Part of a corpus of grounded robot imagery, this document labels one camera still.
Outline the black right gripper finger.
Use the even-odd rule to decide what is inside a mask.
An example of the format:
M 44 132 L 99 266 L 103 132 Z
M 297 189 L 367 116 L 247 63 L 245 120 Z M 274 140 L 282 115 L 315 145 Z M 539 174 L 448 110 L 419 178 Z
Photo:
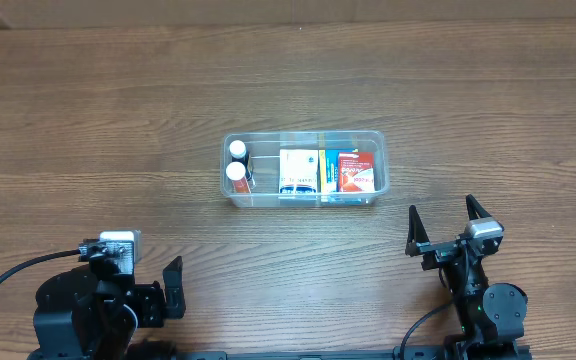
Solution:
M 468 217 L 471 221 L 491 217 L 491 214 L 484 209 L 472 194 L 466 196 L 466 206 Z
M 406 255 L 420 255 L 421 248 L 428 246 L 430 240 L 424 228 L 419 213 L 414 205 L 409 207 L 409 227 L 405 247 Z

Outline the black bottle white cap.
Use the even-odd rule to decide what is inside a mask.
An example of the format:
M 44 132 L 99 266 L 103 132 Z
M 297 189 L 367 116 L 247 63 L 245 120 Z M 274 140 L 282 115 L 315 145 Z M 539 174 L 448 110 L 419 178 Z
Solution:
M 253 179 L 253 167 L 250 160 L 250 153 L 246 144 L 241 140 L 234 140 L 230 143 L 229 152 L 233 162 L 239 162 L 244 165 L 246 169 L 246 178 Z

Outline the orange tube white cap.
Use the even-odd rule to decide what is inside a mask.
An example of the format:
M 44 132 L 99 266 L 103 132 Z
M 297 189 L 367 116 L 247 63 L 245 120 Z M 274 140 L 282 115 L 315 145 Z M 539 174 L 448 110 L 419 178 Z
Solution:
M 231 162 L 227 165 L 225 174 L 231 181 L 236 193 L 250 193 L 251 188 L 247 179 L 247 168 L 241 162 Z

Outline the white Halls box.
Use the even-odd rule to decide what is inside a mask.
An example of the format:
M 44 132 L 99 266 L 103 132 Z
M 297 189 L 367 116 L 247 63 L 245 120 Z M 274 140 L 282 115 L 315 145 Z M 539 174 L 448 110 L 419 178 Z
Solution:
M 281 149 L 279 168 L 280 194 L 318 192 L 319 152 L 308 149 Z

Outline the orange red medicine box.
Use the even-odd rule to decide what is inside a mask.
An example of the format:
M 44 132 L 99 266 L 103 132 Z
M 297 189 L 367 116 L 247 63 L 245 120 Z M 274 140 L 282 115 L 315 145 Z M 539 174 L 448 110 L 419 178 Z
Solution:
M 339 192 L 374 192 L 374 154 L 340 152 L 338 156 Z

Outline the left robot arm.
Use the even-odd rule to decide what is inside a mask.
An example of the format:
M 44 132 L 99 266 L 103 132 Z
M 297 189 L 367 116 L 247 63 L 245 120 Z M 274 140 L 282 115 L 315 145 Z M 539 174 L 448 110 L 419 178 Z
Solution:
M 178 256 L 163 269 L 163 284 L 136 284 L 95 263 L 50 278 L 36 292 L 39 348 L 28 359 L 178 359 L 169 341 L 131 340 L 140 328 L 184 316 L 182 271 Z

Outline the blue VapoDrops box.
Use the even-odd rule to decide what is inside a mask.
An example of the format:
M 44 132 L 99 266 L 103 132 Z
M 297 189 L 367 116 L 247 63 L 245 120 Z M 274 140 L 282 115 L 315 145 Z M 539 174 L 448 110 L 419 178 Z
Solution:
M 319 179 L 322 194 L 335 193 L 339 190 L 338 158 L 342 152 L 357 152 L 357 149 L 320 149 L 319 150 Z

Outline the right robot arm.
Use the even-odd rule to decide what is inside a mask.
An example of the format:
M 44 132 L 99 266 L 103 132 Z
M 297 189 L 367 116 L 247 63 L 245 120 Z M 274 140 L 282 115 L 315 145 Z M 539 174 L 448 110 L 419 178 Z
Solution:
M 422 269 L 439 272 L 450 300 L 417 320 L 395 349 L 396 359 L 412 359 L 419 350 L 408 342 L 415 330 L 431 317 L 454 307 L 461 332 L 444 338 L 428 352 L 435 359 L 530 359 L 524 336 L 528 296 L 510 283 L 491 285 L 483 268 L 485 257 L 497 253 L 504 227 L 469 194 L 465 198 L 469 221 L 451 242 L 432 243 L 415 206 L 409 207 L 405 254 L 422 258 Z

